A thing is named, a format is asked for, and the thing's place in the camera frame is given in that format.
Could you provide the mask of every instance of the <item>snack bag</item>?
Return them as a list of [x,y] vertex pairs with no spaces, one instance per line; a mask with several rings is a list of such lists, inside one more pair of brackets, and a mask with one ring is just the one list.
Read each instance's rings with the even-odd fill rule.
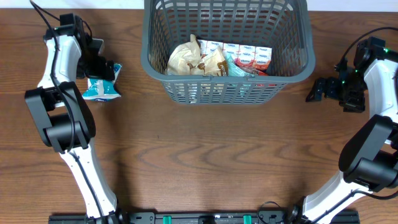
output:
[[83,94],[83,99],[93,101],[109,101],[120,97],[121,95],[115,90],[114,83],[119,76],[121,64],[115,63],[113,66],[114,80],[97,80],[88,78],[88,89]]
[[237,65],[235,65],[234,58],[232,54],[226,54],[225,59],[228,64],[228,76],[231,77],[246,77],[246,76],[251,76],[250,73],[245,72],[241,68],[239,68]]
[[260,75],[260,76],[268,76],[265,72],[257,70],[253,67],[241,67],[245,72],[250,73],[251,75]]
[[191,75],[227,76],[228,66],[220,47],[202,58],[198,65],[191,69]]
[[168,75],[189,75],[190,69],[200,61],[200,47],[195,35],[191,34],[190,42],[180,44],[170,56],[167,64]]

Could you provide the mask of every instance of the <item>red and white carton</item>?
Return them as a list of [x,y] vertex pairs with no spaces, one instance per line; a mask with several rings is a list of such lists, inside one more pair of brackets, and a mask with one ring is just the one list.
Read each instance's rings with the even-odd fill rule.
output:
[[272,48],[269,47],[256,47],[256,54],[272,55]]
[[267,70],[271,62],[271,56],[267,54],[256,54],[253,61],[253,68],[257,70]]
[[256,47],[255,46],[248,46],[248,45],[240,45],[239,46],[239,53],[256,53]]
[[251,67],[253,66],[254,57],[254,52],[239,52],[235,64],[239,67]]
[[207,49],[207,40],[198,40],[200,44],[200,55],[204,57],[206,55],[206,49]]
[[217,47],[220,47],[221,49],[223,49],[224,43],[217,42],[217,41],[210,41],[210,40],[207,41],[207,48],[217,49]]
[[212,54],[215,50],[217,50],[217,48],[213,48],[213,49],[207,48],[207,49],[206,49],[206,52],[205,52],[205,55],[210,55],[210,54]]
[[239,52],[239,44],[228,44],[224,43],[224,48],[223,50],[228,50],[228,51],[234,51],[234,52]]

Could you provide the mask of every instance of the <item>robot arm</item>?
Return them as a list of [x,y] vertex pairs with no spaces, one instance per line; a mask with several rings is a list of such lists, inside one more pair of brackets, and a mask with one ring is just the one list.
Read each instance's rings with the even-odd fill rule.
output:
[[[364,111],[363,91],[368,89],[371,119],[343,149],[340,170],[320,190],[304,198],[301,208],[304,218],[297,223],[330,223],[342,209],[364,196],[355,192],[372,194],[397,186],[397,153],[380,149],[384,143],[397,149],[398,54],[386,49],[383,40],[370,37],[358,44],[355,69],[344,63],[343,69],[337,68],[339,79],[317,80],[314,88],[322,87],[325,97],[339,100],[347,112]],[[314,88],[307,101],[320,99]]]
[[[61,26],[54,29],[58,40],[54,76],[59,88],[65,93],[75,120],[75,142],[72,149],[67,149],[71,140],[71,121],[68,115],[49,116],[47,113],[65,106],[50,77],[56,48],[54,37],[49,35],[49,31],[44,36],[48,57],[43,78],[38,88],[26,91],[25,100],[43,142],[52,146],[72,171],[85,200],[87,217],[96,220],[115,216],[117,199],[106,183],[95,154],[94,119],[75,83],[76,77],[114,78],[113,62],[98,56],[103,41],[86,35],[78,16],[62,15],[60,23]],[[98,66],[102,68],[101,71],[93,68]]]

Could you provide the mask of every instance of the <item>wood grain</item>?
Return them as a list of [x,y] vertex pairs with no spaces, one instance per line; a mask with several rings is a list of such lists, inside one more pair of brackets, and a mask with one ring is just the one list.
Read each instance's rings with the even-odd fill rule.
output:
[[[336,75],[334,64],[362,33],[398,26],[397,13],[311,12],[317,66],[309,79],[262,106],[184,106],[141,68],[143,11],[72,11],[105,40],[105,56],[123,63],[123,97],[88,102],[106,179],[122,208],[159,212],[254,210],[266,200],[289,206],[314,193],[338,170],[343,146],[368,114],[343,113],[332,100],[305,103],[313,81]],[[1,223],[85,212],[71,172],[43,145],[24,103],[45,67],[44,32],[31,9],[0,10]],[[398,49],[396,32],[375,35]],[[78,86],[85,90],[86,80]],[[352,207],[362,223],[398,222],[397,200],[363,198]]]

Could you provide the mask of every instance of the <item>green connector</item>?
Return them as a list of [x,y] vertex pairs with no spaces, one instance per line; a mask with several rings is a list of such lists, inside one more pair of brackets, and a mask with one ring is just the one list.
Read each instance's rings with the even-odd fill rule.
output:
[[251,215],[243,216],[243,224],[251,224]]
[[172,217],[163,217],[163,224],[172,224]]

